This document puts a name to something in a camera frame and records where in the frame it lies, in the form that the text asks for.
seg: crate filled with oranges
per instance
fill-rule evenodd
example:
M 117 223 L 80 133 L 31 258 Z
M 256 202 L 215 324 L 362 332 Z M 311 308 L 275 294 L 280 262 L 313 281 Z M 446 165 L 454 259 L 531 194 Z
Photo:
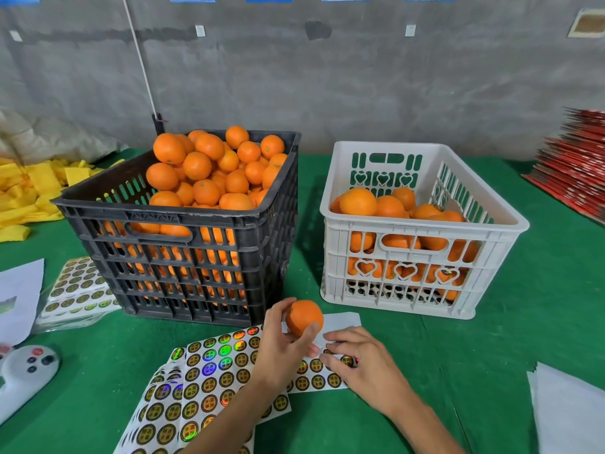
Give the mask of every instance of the crate filled with oranges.
M 320 211 L 326 301 L 459 319 L 529 228 L 442 144 L 337 142 Z
M 249 326 L 281 298 L 298 132 L 161 134 L 53 202 L 132 315 Z

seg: green tablecloth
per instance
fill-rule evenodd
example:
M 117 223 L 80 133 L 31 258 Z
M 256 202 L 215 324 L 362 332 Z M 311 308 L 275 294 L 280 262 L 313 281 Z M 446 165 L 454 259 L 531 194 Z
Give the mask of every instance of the green tablecloth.
M 325 313 L 357 311 L 412 386 L 466 450 L 537 452 L 526 371 L 536 361 L 605 388 L 605 232 L 522 180 L 499 159 L 471 167 L 530 222 L 470 321 L 325 303 L 318 279 L 323 219 L 318 207 L 329 156 L 300 158 L 297 245 L 284 296 L 310 298 Z M 66 221 L 36 224 L 26 242 L 0 244 L 0 270 L 45 258 L 43 286 L 85 255 Z M 148 379 L 177 346 L 233 327 L 109 314 L 97 324 L 30 338 L 62 356 L 59 373 L 0 427 L 0 453 L 108 453 Z M 405 452 L 396 429 L 349 390 L 291 397 L 293 411 L 256 430 L 255 451 Z

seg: plastic crate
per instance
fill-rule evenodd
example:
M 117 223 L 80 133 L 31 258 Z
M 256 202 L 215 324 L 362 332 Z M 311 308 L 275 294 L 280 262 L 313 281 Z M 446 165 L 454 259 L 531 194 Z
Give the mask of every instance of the plastic crate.
M 467 222 L 330 212 L 335 198 L 359 186 L 376 197 L 408 186 L 418 205 L 461 212 Z M 474 317 L 510 248 L 529 228 L 527 220 L 442 144 L 337 142 L 320 211 L 326 218 L 321 286 L 326 301 L 459 319 Z M 355 231 L 361 232 L 361 242 L 367 233 L 375 233 L 374 246 L 351 251 Z M 387 247 L 382 238 L 389 234 L 414 236 L 412 249 Z M 448 244 L 441 251 L 415 249 L 419 236 L 443 237 Z M 470 262 L 470 250 L 477 248 Z M 376 270 L 379 264 L 381 271 Z
M 210 131 L 224 140 L 225 131 Z M 126 313 L 251 326 L 281 299 L 298 218 L 298 132 L 275 134 L 287 160 L 260 207 L 231 212 L 147 205 L 152 151 L 64 190 L 53 200 Z M 132 223 L 186 226 L 190 237 L 142 234 Z M 202 230 L 206 228 L 205 239 Z

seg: red stack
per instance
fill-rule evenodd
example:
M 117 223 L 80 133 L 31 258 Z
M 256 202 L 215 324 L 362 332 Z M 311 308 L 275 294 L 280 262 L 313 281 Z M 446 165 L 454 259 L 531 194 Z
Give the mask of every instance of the red stack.
M 566 108 L 567 131 L 546 138 L 523 175 L 578 213 L 605 225 L 605 111 Z

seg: white paper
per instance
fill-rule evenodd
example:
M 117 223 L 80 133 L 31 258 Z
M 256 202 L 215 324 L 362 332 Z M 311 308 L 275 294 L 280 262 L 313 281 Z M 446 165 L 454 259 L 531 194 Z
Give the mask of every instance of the white paper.
M 30 335 L 43 276 L 44 259 L 0 272 L 0 343 L 16 346 Z
M 540 453 L 602 453 L 605 392 L 542 363 L 527 377 Z
M 320 352 L 326 348 L 326 339 L 324 333 L 330 331 L 343 330 L 351 326 L 361 326 L 361 319 L 357 312 L 343 312 L 343 313 L 327 313 L 324 315 L 324 327 L 318 333 L 313 343 L 319 347 Z M 285 321 L 281 323 L 281 330 L 284 333 L 288 333 L 288 326 Z

